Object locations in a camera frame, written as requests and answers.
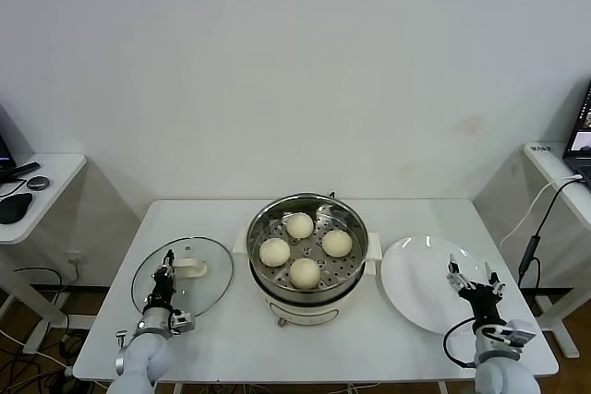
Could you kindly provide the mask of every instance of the cable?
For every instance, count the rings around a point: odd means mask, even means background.
[[[537,231],[536,231],[536,234],[535,235],[539,235],[539,232],[542,231],[542,227],[544,226],[544,223],[546,223],[546,220],[548,219],[548,216],[550,215],[550,211],[552,210],[552,207],[554,206],[554,203],[556,202],[556,199],[558,198],[558,196],[561,193],[561,191],[564,188],[566,188],[568,185],[574,184],[575,182],[583,182],[583,181],[581,179],[571,180],[570,182],[567,182],[566,184],[564,184],[563,186],[561,186],[560,188],[558,188],[558,191],[556,191],[556,194],[552,198],[552,201],[550,202],[550,204],[548,206],[548,209],[546,209],[546,214],[544,214],[544,218],[542,219],[542,222],[537,227]]]
[[[558,196],[561,194],[561,192],[564,188],[566,188],[568,185],[574,184],[576,182],[581,182],[581,179],[574,179],[574,180],[571,180],[570,182],[567,182],[566,184],[562,185],[560,188],[558,188],[558,190],[554,194],[554,197],[550,201],[550,204],[548,205],[548,209],[546,209],[546,214],[544,214],[544,218],[542,219],[542,222],[537,227],[536,233],[534,235],[532,235],[531,238],[529,239],[529,243],[527,244],[527,248],[525,249],[524,254],[521,258],[521,262],[519,263],[519,268],[517,270],[517,273],[519,275],[518,285],[521,284],[521,281],[523,280],[525,273],[529,269],[529,265],[531,264],[532,260],[534,259],[534,254],[536,253],[537,246],[539,245],[539,242],[541,240],[541,237],[539,236],[539,234],[542,231],[542,227],[546,223],[546,220],[548,219],[548,216],[549,216],[550,212],[552,211],[552,208],[554,208],[554,204],[556,203]]]
[[[21,341],[16,340],[14,337],[9,336],[8,334],[6,334],[3,330],[0,329],[0,334],[2,334],[4,337],[6,337],[7,339],[10,339],[12,341],[14,341],[15,343],[18,343],[20,346],[24,347],[26,346],[24,343],[22,343]],[[35,352],[36,354],[39,354],[42,357],[45,357],[46,359],[49,360],[53,360],[54,362],[56,362],[57,364],[59,364],[60,366],[63,366],[64,368],[68,368],[68,366],[66,364],[62,364],[59,360],[55,359],[54,357],[52,357],[51,355],[47,355],[47,354],[43,354],[42,352]]]
[[[568,177],[561,177],[560,179],[556,179],[553,180],[551,182],[548,182],[547,184],[545,184],[542,189],[539,190],[539,192],[537,193],[536,198],[534,198],[534,201],[531,203],[531,205],[529,206],[529,208],[527,209],[527,212],[525,213],[525,215],[523,216],[523,218],[519,221],[519,223],[517,223],[517,225],[515,225],[515,228],[512,229],[512,231],[510,233],[508,233],[507,235],[505,235],[503,237],[503,239],[501,240],[501,242],[499,243],[499,251],[502,250],[505,242],[507,241],[507,239],[509,239],[509,237],[511,237],[512,235],[514,235],[517,230],[519,229],[519,227],[524,223],[524,221],[527,219],[527,217],[529,216],[529,214],[532,212],[532,209],[534,208],[534,206],[536,205],[537,201],[539,200],[539,198],[542,196],[542,193],[548,189],[550,186],[556,184],[557,182],[560,182],[561,180],[570,180],[570,179],[577,179],[577,180],[581,180],[583,178],[583,176],[581,174],[575,174],[575,175],[570,175]]]
[[[346,392],[349,388],[352,389],[353,391],[357,391],[358,389],[373,388],[378,385],[380,385],[380,383],[374,383],[373,385],[364,385],[363,387],[356,387],[355,385],[351,385],[351,387],[349,387],[349,384],[347,384],[347,388],[339,389],[338,391],[331,391],[327,394],[339,394],[341,392]]]
[[[64,286],[64,280],[62,279],[62,275],[57,272],[55,269],[51,269],[51,268],[47,268],[47,267],[25,267],[25,268],[17,268],[17,269],[13,269],[14,272],[20,272],[20,271],[49,271],[49,272],[53,272],[53,274],[55,276],[57,276],[57,278],[59,279],[59,290],[57,291],[57,293],[59,294],[60,292],[62,292],[66,287]]]
[[[3,336],[5,336],[7,339],[10,339],[10,340],[14,341],[15,343],[18,343],[20,346],[25,346],[25,344],[24,344],[24,343],[22,343],[22,342],[20,342],[20,341],[16,340],[15,338],[13,338],[13,337],[9,336],[8,334],[6,334],[6,333],[5,333],[3,330],[1,330],[1,329],[0,329],[0,334],[2,334]],[[61,363],[59,360],[55,359],[55,358],[54,358],[54,357],[52,357],[51,355],[43,354],[42,352],[38,352],[38,351],[36,351],[35,353],[36,353],[36,354],[39,354],[39,355],[40,355],[40,356],[42,356],[42,357],[45,357],[46,359],[49,359],[49,360],[52,360],[52,361],[56,362],[57,364],[59,364],[60,366],[64,367],[65,369],[71,368],[71,366],[67,366],[67,365],[65,365],[65,364],[62,364],[62,363]],[[96,383],[96,384],[97,384],[99,387],[101,387],[101,388],[108,389],[108,387],[106,387],[105,385],[103,385],[103,384],[101,384],[101,383],[99,383],[99,382],[95,382],[95,381],[93,381],[93,383]]]
[[[474,365],[474,362],[470,362],[470,363],[462,362],[461,360],[458,360],[455,357],[453,357],[447,349],[447,339],[449,339],[450,334],[452,334],[454,331],[456,331],[459,327],[465,325],[466,323],[472,322],[472,321],[474,321],[473,317],[467,318],[466,320],[462,320],[460,323],[453,326],[449,331],[447,331],[445,333],[445,336],[443,336],[443,350],[445,351],[445,355],[447,355],[448,359],[450,359],[452,362],[454,362],[455,364],[457,364],[461,368],[475,368],[475,365]]]
[[[24,385],[25,383],[26,384],[29,384],[30,382],[34,382],[34,381],[36,381],[38,379],[41,380],[42,378],[47,377],[47,376],[50,376],[51,374],[54,374],[56,371],[61,371],[61,370],[62,370],[62,368],[50,369],[49,371],[45,371],[44,373],[38,374],[37,376],[33,376],[31,378],[28,378],[27,380],[23,380],[22,382],[18,382],[18,383],[15,383],[14,385],[11,385],[9,387],[6,387],[6,388],[4,388],[0,392],[5,392],[5,391],[8,391],[10,389],[18,388],[21,385]]]
[[[534,293],[532,294],[532,300],[529,302],[529,304],[527,304],[527,306],[529,306],[530,310],[532,309],[532,307],[534,306],[534,302],[536,301],[537,290],[539,290],[539,281],[541,280],[541,277],[542,277],[542,262],[537,257],[532,258],[532,262],[537,263],[537,276],[536,276],[536,287],[534,288]],[[522,280],[523,280],[523,277],[520,277],[519,282],[517,283],[517,287],[519,289],[521,289],[521,281]]]
[[[25,184],[27,183],[27,181],[26,181],[26,180],[24,180],[24,179],[17,179],[17,178],[15,178],[14,180],[15,180],[15,181],[17,181],[17,182],[19,182],[18,186],[17,186],[15,189],[13,189],[12,191],[10,191],[9,193],[1,194],[1,195],[0,195],[0,198],[2,198],[2,197],[8,197],[8,196],[12,196],[12,195],[13,195],[13,194],[15,194],[17,191],[19,191],[19,189],[20,189],[20,188],[22,188],[22,186],[23,186],[23,185],[25,185]]]

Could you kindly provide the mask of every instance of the desk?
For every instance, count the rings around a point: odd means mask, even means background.
[[[544,178],[551,182],[573,175],[573,170],[562,161],[564,147],[562,143],[528,143],[524,146],[524,153]],[[555,183],[552,186],[558,190],[563,184],[564,182]],[[591,193],[588,188],[581,184],[568,185],[562,190],[561,197],[576,218],[587,230],[591,230]],[[537,318],[537,323],[543,330],[554,334],[565,357],[577,358],[581,354],[562,320],[589,299],[591,299],[591,284],[572,289],[556,304],[552,304],[545,295],[536,297],[538,306],[544,312]]]
[[[44,175],[51,180],[51,183],[43,191],[30,191],[26,186],[19,189],[17,193],[31,192],[33,200],[23,219],[10,225],[0,225],[0,245],[16,245],[24,241],[86,163],[86,158],[82,154],[32,154],[17,155],[15,158],[18,165],[32,161],[41,165],[41,169],[22,175],[21,178],[29,179],[35,175]],[[3,186],[0,193],[9,192],[12,186],[15,185]],[[1,261],[0,287],[10,294],[0,308],[0,316],[4,314],[16,297],[44,319],[30,335],[25,352],[32,352],[36,349],[35,343],[41,343],[50,322],[53,325],[65,323],[66,315],[59,310],[61,304],[66,301],[65,294],[59,299],[59,303],[51,304]]]
[[[130,287],[143,260],[167,242],[184,236],[213,238],[228,249],[268,202],[184,200],[152,203],[127,251],[89,337],[74,365],[81,379],[115,378],[115,333],[134,328],[139,313]],[[472,202],[450,200],[347,200],[369,231],[380,234],[386,250],[412,234],[432,234],[455,242],[499,272],[507,289],[500,303],[506,319],[536,325],[513,277],[478,217]],[[224,298],[203,316],[197,328],[172,337],[174,361],[163,381],[187,383],[410,382],[471,379],[474,370],[448,361],[442,336],[410,323],[392,307],[373,276],[364,276],[341,314],[317,327],[277,327],[247,269],[234,255],[235,279]],[[527,345],[523,362],[537,376],[558,371],[544,336]],[[472,334],[452,337],[451,350],[472,360]]]

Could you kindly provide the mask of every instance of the floor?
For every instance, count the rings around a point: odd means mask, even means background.
[[[0,304],[3,301],[4,295],[0,294]],[[86,314],[93,315],[99,311],[104,295],[94,293],[75,293],[70,296],[64,309],[71,314]],[[4,318],[0,321],[0,329],[10,334],[18,340],[23,340],[28,332],[34,327],[39,320],[38,316],[29,310],[27,306],[21,303],[14,303],[10,310],[6,313]],[[582,392],[591,392],[591,302],[581,307],[578,311],[569,316],[565,324],[567,329],[571,332],[574,341],[579,347],[581,358],[579,359],[564,359],[551,335],[547,335],[550,346],[557,355],[561,367],[560,372],[552,377],[545,377],[539,379],[544,394],[574,394]],[[57,352],[56,346],[51,346],[62,338],[63,331],[52,330],[47,335],[43,347],[50,346],[46,351],[47,354],[54,358],[63,361]],[[16,352],[18,346],[0,336],[0,392],[5,391],[5,387],[9,382],[9,367],[4,367],[5,364],[12,359],[11,355],[5,352]],[[25,360],[32,360],[41,366],[41,371],[48,371],[57,367],[57,364],[49,361],[41,356],[34,358],[27,357]],[[16,364],[15,372],[19,371],[24,364]],[[30,377],[37,375],[37,369],[28,367],[18,378],[13,380],[13,385],[20,381],[24,381]],[[450,394],[464,394],[473,392],[470,384],[466,382],[448,382],[447,387]],[[332,391],[343,389],[344,385],[266,385],[264,387],[246,387],[243,386],[213,386],[207,387],[204,385],[189,385],[185,386],[184,394],[260,394],[270,392],[272,394],[304,394],[304,393],[318,393],[328,394]],[[94,393],[102,394],[104,389],[95,386]],[[13,389],[12,394],[17,392],[23,394],[38,393],[38,387],[35,383],[28,386],[20,386]],[[42,392],[49,392],[47,388],[42,386]],[[157,387],[159,394],[172,394],[172,385],[159,385]],[[439,388],[436,383],[421,383],[421,384],[382,384],[373,388],[360,389],[362,394],[439,394]]]

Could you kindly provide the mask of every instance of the glass lid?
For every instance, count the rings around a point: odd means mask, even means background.
[[[176,293],[174,308],[198,316],[214,306],[234,277],[234,261],[222,244],[207,237],[174,240],[153,252],[139,267],[131,284],[131,298],[142,311],[154,288],[152,275],[169,249],[175,253]]]

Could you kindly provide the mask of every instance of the black cable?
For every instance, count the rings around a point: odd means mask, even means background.
[[[47,267],[25,267],[25,268],[17,268],[17,269],[13,269],[14,272],[20,272],[20,271],[49,271],[52,272],[58,279],[59,279],[59,290],[57,291],[57,293],[59,294],[60,292],[62,292],[64,290],[64,280],[62,279],[62,275],[57,272],[55,269],[52,268],[47,268]]]
[[[57,272],[55,269],[51,269],[51,268],[47,268],[47,267],[25,267],[25,268],[18,268],[18,269],[14,269],[13,271],[14,271],[14,272],[20,272],[20,271],[28,271],[28,270],[43,270],[43,271],[49,271],[49,272],[52,272],[52,273],[53,273],[53,274],[54,274],[54,275],[55,275],[55,276],[56,276],[56,277],[59,279],[59,290],[57,291],[57,293],[56,293],[56,295],[55,295],[55,298],[54,298],[54,304],[56,304],[56,303],[57,303],[57,296],[58,296],[58,295],[59,295],[59,293],[60,293],[60,292],[62,292],[62,291],[64,290],[64,288],[65,288],[65,286],[64,286],[64,282],[63,282],[63,279],[62,279],[62,276],[61,276],[61,274],[60,274],[59,272]],[[67,316],[67,315],[66,315],[66,318],[67,318],[67,326],[69,327],[69,316]],[[33,332],[33,330],[35,330],[35,328],[36,328],[36,327],[37,327],[37,324],[33,325],[33,326],[32,326],[32,328],[31,328],[31,329],[29,330],[29,332],[27,333],[27,335],[25,336],[25,338],[24,338],[23,340],[21,340],[21,341],[23,341],[23,342],[26,342],[26,340],[28,339],[28,337],[30,336],[30,334]],[[35,362],[33,361],[33,360],[34,360],[34,358],[35,358],[35,355],[34,355],[34,354],[31,356],[31,359],[30,359],[30,360],[23,360],[23,359],[25,359],[25,358],[27,357],[27,355],[26,355],[26,354],[23,354],[23,353],[20,351],[20,349],[18,349],[16,353],[12,353],[12,352],[9,352],[9,351],[7,351],[7,350],[4,350],[4,349],[0,349],[0,351],[2,351],[2,352],[4,352],[4,353],[6,353],[6,354],[9,354],[9,355],[12,355],[12,356],[13,356],[12,360],[9,362],[9,364],[10,364],[10,376],[9,376],[9,379],[8,379],[8,383],[7,383],[7,384],[6,384],[6,386],[5,386],[5,387],[4,387],[4,388],[3,388],[3,389],[0,391],[0,393],[2,393],[2,392],[5,392],[5,390],[6,390],[8,387],[11,387],[12,385],[14,385],[14,383],[15,383],[15,380],[17,380],[17,379],[18,379],[18,377],[19,377],[19,376],[20,376],[22,373],[24,373],[24,372],[27,370],[27,368],[28,368],[30,365],[34,365],[34,366],[36,366],[36,367],[37,367],[37,373],[38,373],[38,374],[40,374],[40,373],[41,373],[41,368],[39,367],[39,364],[37,364],[37,363],[35,363]],[[15,373],[14,373],[14,370],[15,370],[15,364],[16,364],[16,363],[23,363],[23,364],[25,364],[25,366],[24,366],[23,368],[21,368],[21,369],[20,369],[20,371],[18,371],[18,372],[15,374]],[[39,388],[39,390],[40,390],[40,394],[41,394],[41,381],[39,382],[38,388]]]
[[[10,191],[9,193],[1,194],[0,198],[12,196],[17,191],[19,191],[19,189],[22,188],[23,185],[25,185],[27,183],[27,181],[24,179],[14,179],[14,180],[19,182],[18,186],[15,189],[13,189],[12,191]]]
[[[449,339],[450,334],[452,334],[454,331],[456,331],[459,327],[465,325],[466,323],[472,322],[472,321],[474,321],[473,317],[467,318],[466,320],[462,320],[460,323],[453,326],[449,331],[447,331],[445,333],[445,336],[443,336],[443,351],[445,352],[445,355],[447,355],[448,359],[450,359],[452,362],[454,362],[455,364],[457,364],[461,368],[474,368],[475,365],[474,365],[474,362],[470,362],[470,363],[462,362],[461,360],[458,360],[455,357],[453,357],[447,349],[447,339]]]
[[[539,281],[542,277],[542,262],[540,262],[539,258],[537,258],[537,257],[532,258],[532,261],[535,261],[537,263],[537,276],[536,276],[536,287],[534,288],[534,294],[532,295],[531,302],[528,304],[529,309],[532,309],[532,307],[534,306],[534,301],[536,300],[537,290],[539,290]]]
[[[534,235],[532,235],[531,238],[529,239],[529,243],[527,244],[527,248],[525,249],[524,254],[521,258],[521,262],[519,263],[519,269],[518,269],[519,281],[517,281],[518,287],[521,288],[521,283],[524,279],[524,275],[526,274],[527,270],[529,269],[529,266],[531,265],[532,261],[535,258],[537,246],[539,245],[539,242],[541,241],[541,237],[539,236],[539,234],[541,233],[542,228],[544,227],[544,224],[548,220],[548,217],[552,211],[552,208],[554,208],[554,204],[556,203],[558,196],[561,194],[562,190],[564,188],[566,188],[568,185],[575,184],[577,182],[584,182],[584,180],[573,179],[573,180],[567,182],[566,184],[562,185],[560,188],[558,188],[558,190],[554,194],[554,197],[550,201],[550,204],[548,205],[548,208],[546,209],[546,213],[544,214],[544,217],[542,218],[542,222],[537,227],[536,233]],[[541,263],[539,262],[539,260],[538,260],[537,264],[541,268]]]
[[[548,209],[546,209],[546,214],[544,214],[544,218],[542,219],[542,222],[537,227],[537,231],[536,231],[536,233],[534,235],[539,235],[540,231],[542,231],[542,227],[544,226],[544,223],[546,223],[546,220],[548,219],[548,216],[550,215],[550,211],[552,210],[552,207],[554,206],[554,203],[556,202],[556,199],[560,195],[561,191],[564,188],[566,188],[568,185],[574,184],[576,182],[584,182],[584,180],[582,180],[582,179],[574,179],[574,180],[571,180],[570,182],[567,182],[566,184],[564,184],[560,188],[558,188],[558,190],[556,191],[556,194],[554,194],[554,197],[552,198],[552,201],[550,202],[550,204],[548,206]]]

